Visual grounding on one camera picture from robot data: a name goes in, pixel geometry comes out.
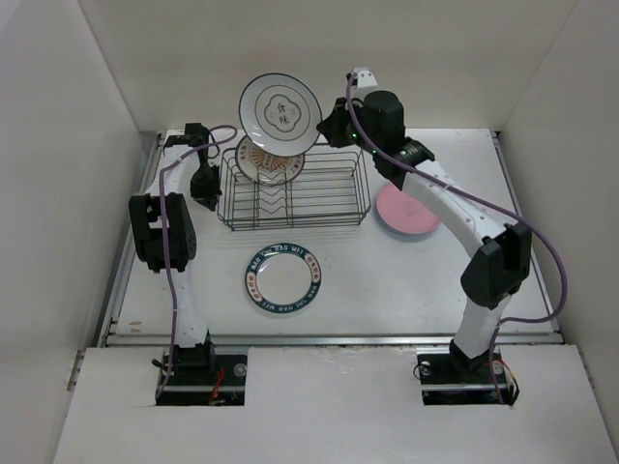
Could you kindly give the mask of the white plate orange sunburst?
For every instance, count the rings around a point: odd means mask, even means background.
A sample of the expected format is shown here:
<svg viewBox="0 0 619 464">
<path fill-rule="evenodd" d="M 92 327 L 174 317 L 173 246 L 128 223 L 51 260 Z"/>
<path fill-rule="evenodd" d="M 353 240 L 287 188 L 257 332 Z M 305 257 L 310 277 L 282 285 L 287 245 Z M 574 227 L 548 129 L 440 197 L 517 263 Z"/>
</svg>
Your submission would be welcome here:
<svg viewBox="0 0 619 464">
<path fill-rule="evenodd" d="M 236 147 L 236 165 L 241 173 L 259 185 L 280 186 L 296 179 L 305 166 L 305 155 L 280 157 L 272 155 L 244 136 Z"/>
</svg>

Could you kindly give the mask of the grey rimmed plate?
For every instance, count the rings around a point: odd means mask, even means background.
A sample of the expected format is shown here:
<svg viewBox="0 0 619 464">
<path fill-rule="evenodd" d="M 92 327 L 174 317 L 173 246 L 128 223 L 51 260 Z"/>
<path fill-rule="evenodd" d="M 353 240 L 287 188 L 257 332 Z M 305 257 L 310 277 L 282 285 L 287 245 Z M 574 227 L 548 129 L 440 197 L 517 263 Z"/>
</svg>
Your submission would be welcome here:
<svg viewBox="0 0 619 464">
<path fill-rule="evenodd" d="M 264 73 L 244 88 L 238 113 L 251 142 L 282 158 L 302 155 L 318 140 L 323 119 L 313 91 L 298 78 L 281 72 Z"/>
</svg>

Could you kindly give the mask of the dark wire dish rack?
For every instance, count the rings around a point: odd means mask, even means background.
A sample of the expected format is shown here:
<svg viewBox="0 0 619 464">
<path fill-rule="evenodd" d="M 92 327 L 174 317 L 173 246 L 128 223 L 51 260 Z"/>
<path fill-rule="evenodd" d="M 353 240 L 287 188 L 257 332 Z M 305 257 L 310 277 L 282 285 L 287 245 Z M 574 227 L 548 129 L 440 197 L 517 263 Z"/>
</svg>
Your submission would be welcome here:
<svg viewBox="0 0 619 464">
<path fill-rule="evenodd" d="M 221 154 L 217 208 L 220 221 L 233 231 L 358 225 L 370 210 L 367 168 L 358 149 L 317 143 L 304 153 L 296 179 L 267 187 L 241 173 L 236 147 Z"/>
</svg>

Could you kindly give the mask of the pink plastic plate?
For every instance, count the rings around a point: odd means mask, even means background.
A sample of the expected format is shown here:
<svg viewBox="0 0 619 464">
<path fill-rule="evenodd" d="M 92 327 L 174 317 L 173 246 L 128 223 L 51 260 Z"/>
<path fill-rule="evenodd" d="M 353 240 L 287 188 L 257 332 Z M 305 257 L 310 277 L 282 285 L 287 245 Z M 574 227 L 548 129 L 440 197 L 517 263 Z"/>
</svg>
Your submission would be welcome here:
<svg viewBox="0 0 619 464">
<path fill-rule="evenodd" d="M 375 206 L 382 222 L 401 232 L 424 233 L 440 225 L 440 219 L 423 203 L 391 183 L 381 187 Z"/>
</svg>

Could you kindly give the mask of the blue plastic plate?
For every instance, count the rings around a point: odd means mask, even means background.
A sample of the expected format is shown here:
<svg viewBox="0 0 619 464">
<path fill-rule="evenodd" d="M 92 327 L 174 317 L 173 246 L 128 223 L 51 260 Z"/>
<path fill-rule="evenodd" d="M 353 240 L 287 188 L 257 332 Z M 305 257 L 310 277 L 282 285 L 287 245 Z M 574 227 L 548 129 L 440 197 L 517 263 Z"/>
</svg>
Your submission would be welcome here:
<svg viewBox="0 0 619 464">
<path fill-rule="evenodd" d="M 398 231 L 386 223 L 381 223 L 380 226 L 386 233 L 390 234 L 394 239 L 400 240 L 402 242 L 417 242 L 417 241 L 426 240 L 432 237 L 438 230 L 438 228 L 434 228 L 424 233 L 407 233 L 407 232 Z"/>
</svg>

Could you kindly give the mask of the white plate green patterned rim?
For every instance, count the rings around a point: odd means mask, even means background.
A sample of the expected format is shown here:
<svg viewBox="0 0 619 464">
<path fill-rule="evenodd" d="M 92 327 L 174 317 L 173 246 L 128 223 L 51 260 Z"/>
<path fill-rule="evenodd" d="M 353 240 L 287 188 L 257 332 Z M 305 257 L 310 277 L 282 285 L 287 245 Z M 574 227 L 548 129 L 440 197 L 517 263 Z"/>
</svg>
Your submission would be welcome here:
<svg viewBox="0 0 619 464">
<path fill-rule="evenodd" d="M 318 259 L 306 247 L 275 243 L 249 261 L 244 284 L 257 308 L 280 316 L 303 311 L 315 300 L 322 280 Z"/>
</svg>

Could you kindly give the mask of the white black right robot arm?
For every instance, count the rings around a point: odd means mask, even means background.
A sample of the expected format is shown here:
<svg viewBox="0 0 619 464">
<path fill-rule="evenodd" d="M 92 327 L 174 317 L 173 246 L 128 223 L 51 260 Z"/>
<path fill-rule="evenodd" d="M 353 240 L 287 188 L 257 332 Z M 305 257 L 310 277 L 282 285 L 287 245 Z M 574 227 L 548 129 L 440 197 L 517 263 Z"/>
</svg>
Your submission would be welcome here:
<svg viewBox="0 0 619 464">
<path fill-rule="evenodd" d="M 504 223 L 459 194 L 434 153 L 406 135 L 403 106 L 390 91 L 340 97 L 316 128 L 332 147 L 356 145 L 371 154 L 376 170 L 437 216 L 469 256 L 460 277 L 467 302 L 448 368 L 455 378 L 471 380 L 483 369 L 507 303 L 529 277 L 531 230 Z"/>
</svg>

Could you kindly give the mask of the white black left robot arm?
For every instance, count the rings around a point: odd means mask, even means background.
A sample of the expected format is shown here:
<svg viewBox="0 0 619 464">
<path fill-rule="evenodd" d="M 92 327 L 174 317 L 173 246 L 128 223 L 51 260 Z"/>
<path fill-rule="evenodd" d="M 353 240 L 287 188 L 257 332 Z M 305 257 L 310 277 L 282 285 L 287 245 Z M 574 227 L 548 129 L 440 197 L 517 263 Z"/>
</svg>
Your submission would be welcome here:
<svg viewBox="0 0 619 464">
<path fill-rule="evenodd" d="M 181 188 L 189 188 L 190 199 L 197 205 L 216 209 L 221 196 L 220 167 L 209 162 L 209 151 L 217 145 L 211 130 L 187 123 L 184 133 L 168 137 L 164 146 L 185 147 L 190 153 L 165 160 L 153 184 L 130 198 L 133 239 L 138 259 L 150 271 L 162 273 L 170 291 L 170 349 L 167 359 L 155 365 L 168 377 L 186 374 L 202 384 L 216 374 L 217 361 L 192 291 L 190 263 L 197 254 L 197 235 Z"/>
</svg>

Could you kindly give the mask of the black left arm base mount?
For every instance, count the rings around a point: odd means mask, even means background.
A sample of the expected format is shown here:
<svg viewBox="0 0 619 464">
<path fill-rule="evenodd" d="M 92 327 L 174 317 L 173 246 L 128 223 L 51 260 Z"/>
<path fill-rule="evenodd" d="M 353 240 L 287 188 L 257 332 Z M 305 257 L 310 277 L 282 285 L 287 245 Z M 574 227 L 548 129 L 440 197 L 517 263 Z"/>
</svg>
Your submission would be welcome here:
<svg viewBox="0 0 619 464">
<path fill-rule="evenodd" d="M 209 362 L 174 362 L 173 374 L 157 406 L 243 406 L 248 374 L 247 353 L 216 354 Z"/>
</svg>

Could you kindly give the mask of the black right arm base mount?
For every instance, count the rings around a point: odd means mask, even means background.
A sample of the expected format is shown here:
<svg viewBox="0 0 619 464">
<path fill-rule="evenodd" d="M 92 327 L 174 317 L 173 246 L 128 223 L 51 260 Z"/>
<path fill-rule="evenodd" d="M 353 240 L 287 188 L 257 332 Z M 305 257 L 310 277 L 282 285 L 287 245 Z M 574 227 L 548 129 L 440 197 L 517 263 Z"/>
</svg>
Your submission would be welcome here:
<svg viewBox="0 0 619 464">
<path fill-rule="evenodd" d="M 520 388 L 499 352 L 488 356 L 471 371 L 458 371 L 448 353 L 421 352 L 413 374 L 420 381 L 426 406 L 507 405 L 513 406 Z"/>
</svg>

